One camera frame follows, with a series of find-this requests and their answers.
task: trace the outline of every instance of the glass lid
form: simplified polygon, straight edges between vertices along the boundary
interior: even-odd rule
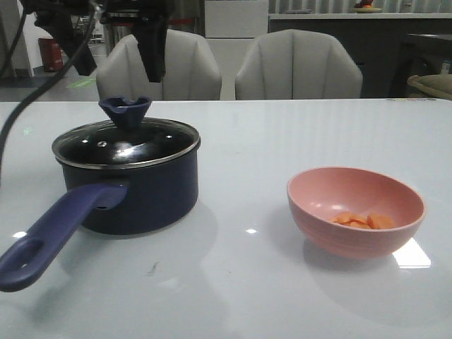
[[[144,118],[133,131],[118,129],[111,121],[77,127],[52,144],[58,161],[80,168],[124,170],[160,164],[198,146],[194,127],[179,121]]]

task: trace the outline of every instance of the navy blue saucepan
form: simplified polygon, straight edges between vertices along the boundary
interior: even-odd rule
[[[138,234],[177,221],[195,205],[197,130],[145,118],[146,97],[112,97],[99,105],[111,120],[53,142],[68,192],[0,258],[1,291],[33,284],[80,224],[105,234]]]

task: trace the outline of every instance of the glossy table surface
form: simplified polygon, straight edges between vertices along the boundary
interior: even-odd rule
[[[0,104],[0,122],[15,107]],[[80,227],[44,275],[0,292],[2,339],[450,338],[452,102],[156,102],[196,127],[199,200],[120,237]],[[66,190],[50,145],[106,119],[96,102],[36,102],[16,122],[0,188],[0,252]],[[312,167],[395,177],[427,203],[402,251],[353,261],[298,230],[286,184]]]

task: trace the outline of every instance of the pink bowl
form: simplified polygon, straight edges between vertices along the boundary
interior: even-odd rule
[[[321,167],[295,175],[287,185],[298,228],[319,247],[347,258],[376,258],[401,248],[419,229],[425,204],[398,180],[365,169]],[[340,212],[391,217],[395,228],[366,230],[329,222]]]

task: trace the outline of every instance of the chair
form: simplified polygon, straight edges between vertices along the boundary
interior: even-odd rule
[[[166,74],[160,83],[149,82],[137,45],[133,35],[123,37],[97,69],[100,99],[117,95],[130,100],[140,95],[152,100],[220,99],[220,71],[204,37],[167,31]]]
[[[303,30],[255,38],[235,78],[238,100],[356,98],[361,87],[360,69],[336,38]]]

